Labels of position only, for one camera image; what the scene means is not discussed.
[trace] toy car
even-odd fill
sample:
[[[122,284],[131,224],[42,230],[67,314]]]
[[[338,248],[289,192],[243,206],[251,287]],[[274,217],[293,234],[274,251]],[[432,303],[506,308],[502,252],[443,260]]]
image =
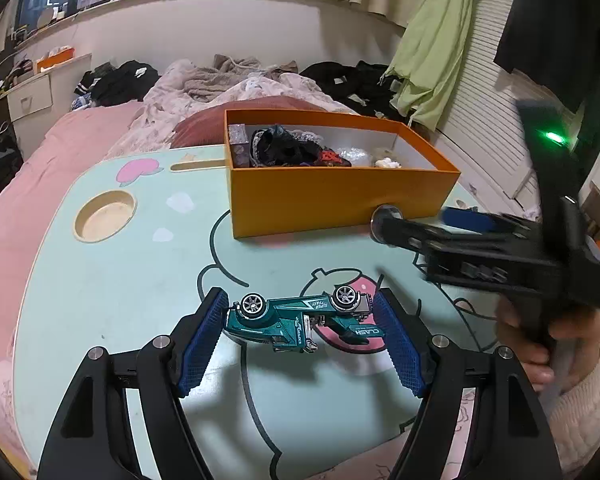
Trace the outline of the toy car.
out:
[[[350,285],[341,285],[332,296],[306,296],[265,300],[249,293],[234,302],[224,323],[225,332],[248,341],[271,343],[274,352],[314,352],[311,339],[317,324],[331,328],[345,343],[365,345],[370,337],[383,337],[374,324],[361,324],[371,314],[371,299]]]

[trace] light green table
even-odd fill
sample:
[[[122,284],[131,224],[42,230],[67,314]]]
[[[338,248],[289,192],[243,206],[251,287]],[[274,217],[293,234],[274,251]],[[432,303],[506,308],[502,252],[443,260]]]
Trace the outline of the light green table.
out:
[[[493,343],[494,295],[424,282],[413,253],[373,242],[366,228],[234,240],[226,170],[169,170],[186,154],[215,159],[223,150],[133,157],[154,158],[164,170],[124,188],[138,200],[136,214],[100,243],[74,238],[75,215],[91,197],[119,188],[116,175],[132,158],[96,165],[65,197],[34,265],[16,336],[16,421],[34,462],[89,348],[141,348],[194,312],[212,286],[235,301],[247,291],[281,298],[349,282],[372,293],[382,280],[406,308],[422,300],[432,333],[471,349]],[[475,204],[460,186],[448,204],[456,199]],[[350,353],[315,339],[315,354],[274,354],[221,336],[202,384],[182,402],[216,480],[270,473],[299,480],[396,436],[415,415],[419,399],[400,385],[386,351]],[[142,472],[158,479],[137,391],[128,392],[128,403]]]

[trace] screw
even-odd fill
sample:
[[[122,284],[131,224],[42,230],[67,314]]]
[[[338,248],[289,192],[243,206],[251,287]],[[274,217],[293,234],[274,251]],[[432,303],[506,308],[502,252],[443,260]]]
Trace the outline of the screw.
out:
[[[102,357],[102,354],[104,354],[104,350],[102,349],[102,347],[94,346],[91,350],[89,350],[89,353],[87,355],[92,361],[97,361]]]
[[[169,346],[169,343],[171,342],[171,339],[169,339],[168,335],[159,335],[158,337],[154,338],[154,346],[156,348],[165,348],[165,346]]]
[[[431,342],[434,346],[437,346],[438,348],[446,348],[449,346],[449,338],[443,335],[433,336]]]
[[[513,350],[508,346],[501,346],[498,348],[498,354],[503,359],[513,359]]]

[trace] pillow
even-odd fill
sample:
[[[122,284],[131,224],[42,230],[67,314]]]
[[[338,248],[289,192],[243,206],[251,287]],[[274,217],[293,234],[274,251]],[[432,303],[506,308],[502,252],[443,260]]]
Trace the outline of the pillow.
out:
[[[286,96],[259,97],[257,99],[248,99],[246,101],[231,101],[202,110],[180,122],[175,127],[175,136],[171,141],[171,147],[190,148],[191,146],[222,144],[224,142],[224,111],[228,109],[250,108],[324,111],[323,108],[314,104]]]

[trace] pink blanket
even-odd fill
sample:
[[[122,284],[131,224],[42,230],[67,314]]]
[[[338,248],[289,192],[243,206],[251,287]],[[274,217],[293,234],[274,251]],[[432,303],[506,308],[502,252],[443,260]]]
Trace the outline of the pink blanket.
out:
[[[5,416],[13,420],[5,382],[11,381],[13,333],[40,242],[72,183],[102,160],[140,107],[130,102],[65,115],[0,194],[0,429],[11,426]],[[2,429],[4,442],[10,428]]]

